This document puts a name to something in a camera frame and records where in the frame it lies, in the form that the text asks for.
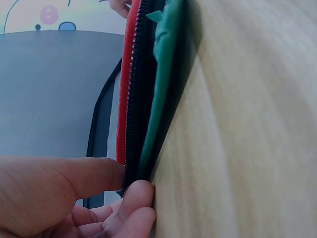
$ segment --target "green fabric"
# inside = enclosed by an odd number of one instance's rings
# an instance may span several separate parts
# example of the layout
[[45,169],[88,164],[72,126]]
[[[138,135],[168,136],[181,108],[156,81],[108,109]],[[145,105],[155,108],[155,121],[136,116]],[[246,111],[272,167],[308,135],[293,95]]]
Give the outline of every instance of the green fabric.
[[156,11],[147,15],[149,19],[158,23],[154,43],[154,56],[158,66],[148,131],[138,167],[138,178],[142,177],[146,169],[164,108],[182,6],[183,0],[166,0],[163,12]]

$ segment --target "black zipper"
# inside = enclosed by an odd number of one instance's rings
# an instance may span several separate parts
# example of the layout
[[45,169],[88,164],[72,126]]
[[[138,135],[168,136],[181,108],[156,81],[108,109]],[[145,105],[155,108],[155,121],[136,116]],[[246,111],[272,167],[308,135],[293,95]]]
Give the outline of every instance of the black zipper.
[[146,15],[163,10],[164,6],[165,0],[141,0],[138,10],[127,98],[123,191],[136,179],[154,95],[157,62],[153,48],[157,24]]

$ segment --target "pencil case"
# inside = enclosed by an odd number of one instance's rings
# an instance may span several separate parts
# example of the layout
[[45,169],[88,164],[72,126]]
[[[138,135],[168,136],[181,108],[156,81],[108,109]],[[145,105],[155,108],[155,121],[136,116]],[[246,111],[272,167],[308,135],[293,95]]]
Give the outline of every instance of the pencil case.
[[182,0],[134,0],[121,68],[116,159],[124,188],[145,179],[174,57]]

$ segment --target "zipper teeth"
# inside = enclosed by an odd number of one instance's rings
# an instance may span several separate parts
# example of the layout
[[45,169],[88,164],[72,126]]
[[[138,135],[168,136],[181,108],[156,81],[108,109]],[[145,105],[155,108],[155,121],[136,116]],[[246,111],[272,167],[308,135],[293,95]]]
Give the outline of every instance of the zipper teeth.
[[129,185],[134,179],[134,172],[138,165],[138,160],[135,158],[135,141],[137,138],[133,139],[135,135],[135,128],[137,123],[137,116],[134,113],[131,113],[128,110],[129,107],[132,107],[138,103],[138,93],[139,90],[138,76],[140,75],[140,61],[139,57],[142,55],[144,49],[144,39],[142,34],[146,34],[144,32],[144,27],[146,26],[146,14],[150,7],[150,0],[141,0],[137,20],[135,25],[135,33],[133,38],[133,46],[132,46],[132,56],[130,63],[130,76],[129,76],[129,89],[128,89],[128,97],[127,97],[127,108],[126,108],[126,132],[125,132],[125,185]]

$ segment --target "wooden table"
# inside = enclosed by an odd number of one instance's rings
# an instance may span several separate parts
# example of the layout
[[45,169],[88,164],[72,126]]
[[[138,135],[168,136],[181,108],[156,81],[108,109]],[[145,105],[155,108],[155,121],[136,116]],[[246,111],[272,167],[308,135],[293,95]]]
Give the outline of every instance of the wooden table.
[[154,175],[156,237],[317,237],[316,1],[185,11],[191,67]]

